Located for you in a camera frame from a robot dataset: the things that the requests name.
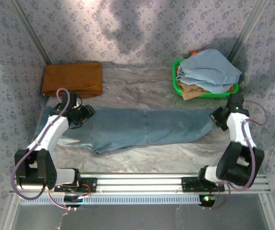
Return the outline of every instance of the red wire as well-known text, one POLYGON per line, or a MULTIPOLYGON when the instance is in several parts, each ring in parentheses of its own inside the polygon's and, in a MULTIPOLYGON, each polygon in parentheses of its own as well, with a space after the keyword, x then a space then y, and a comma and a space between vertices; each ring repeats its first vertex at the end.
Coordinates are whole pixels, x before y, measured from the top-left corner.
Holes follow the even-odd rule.
POLYGON ((216 189, 218 190, 218 196, 217 196, 217 198, 219 197, 219 194, 220 194, 220 190, 219 190, 219 187, 216 187, 216 189))
POLYGON ((91 195, 91 188, 90 188, 87 184, 82 184, 82 186, 86 186, 86 187, 88 188, 88 193, 87 193, 87 195, 88 195, 88 194, 91 195))
POLYGON ((229 200, 229 198, 230 198, 230 194, 231 194, 231 189, 230 189, 229 184, 226 184, 226 186, 228 187, 228 197, 227 197, 227 199, 226 199, 223 203, 221 203, 220 205, 218 205, 218 206, 216 206, 216 207, 212 207, 211 209, 220 208, 220 207, 224 206, 224 205, 228 202, 228 200, 229 200))

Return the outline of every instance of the orange towel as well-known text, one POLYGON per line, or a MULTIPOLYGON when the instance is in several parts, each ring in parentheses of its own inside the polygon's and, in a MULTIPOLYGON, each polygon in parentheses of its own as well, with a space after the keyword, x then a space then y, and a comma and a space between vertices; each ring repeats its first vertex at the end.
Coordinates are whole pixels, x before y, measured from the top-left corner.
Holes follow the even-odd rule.
POLYGON ((55 96, 58 88, 78 93, 82 98, 96 97, 103 93, 103 69, 101 63, 47 65, 42 93, 55 96))
POLYGON ((187 85, 180 81, 178 82, 178 86, 185 101, 201 96, 207 92, 203 88, 200 88, 198 85, 187 85))
POLYGON ((234 86, 231 86, 231 88, 227 92, 232 92, 234 91, 234 86))

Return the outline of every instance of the patterned wall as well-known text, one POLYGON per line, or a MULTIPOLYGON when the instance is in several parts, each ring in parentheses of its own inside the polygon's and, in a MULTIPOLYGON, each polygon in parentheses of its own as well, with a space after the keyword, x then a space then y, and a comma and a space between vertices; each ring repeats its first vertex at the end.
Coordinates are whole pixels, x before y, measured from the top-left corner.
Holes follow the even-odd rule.
MULTIPOLYGON (((253 133, 255 142, 265 150, 264 170, 275 198, 275 0, 266 6, 235 64, 245 71, 245 94, 261 102, 269 113, 268 123, 255 126, 253 133)), ((252 117, 264 119, 260 109, 250 108, 252 117)))
POLYGON ((29 143, 43 105, 44 63, 11 8, 0 0, 0 214, 14 153, 29 143))
POLYGON ((227 55, 255 0, 19 0, 52 63, 170 67, 203 47, 227 55))

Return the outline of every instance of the marble-patterned surface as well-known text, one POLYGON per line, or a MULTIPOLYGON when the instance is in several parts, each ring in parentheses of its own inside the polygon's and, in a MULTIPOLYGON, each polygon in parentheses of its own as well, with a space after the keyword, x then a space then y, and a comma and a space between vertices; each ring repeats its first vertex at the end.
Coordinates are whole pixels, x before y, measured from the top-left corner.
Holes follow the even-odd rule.
MULTIPOLYGON (((184 101, 172 86, 170 69, 103 69, 103 94, 83 99, 83 104, 116 108, 203 108, 226 100, 196 98, 184 101)), ((47 105, 57 99, 50 97, 47 105)), ((58 145, 52 153, 56 167, 74 167, 82 172, 195 173, 205 165, 217 164, 229 144, 229 132, 214 127, 201 139, 164 146, 113 151, 101 155, 87 148, 58 145)))

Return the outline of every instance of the black mounting plate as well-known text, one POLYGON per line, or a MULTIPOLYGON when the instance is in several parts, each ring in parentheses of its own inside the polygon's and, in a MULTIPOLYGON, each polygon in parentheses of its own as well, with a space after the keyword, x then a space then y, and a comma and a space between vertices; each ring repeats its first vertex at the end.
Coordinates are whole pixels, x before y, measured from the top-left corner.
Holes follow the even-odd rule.
POLYGON ((74 194, 87 194, 89 193, 89 189, 87 186, 83 186, 83 184, 87 184, 90 189, 91 193, 96 192, 97 188, 97 178, 92 177, 82 177, 79 179, 79 187, 78 186, 57 186, 55 187, 55 193, 74 193, 74 194))
POLYGON ((216 186, 214 183, 208 181, 201 181, 199 177, 182 177, 181 178, 182 191, 189 192, 224 192, 225 187, 216 186))

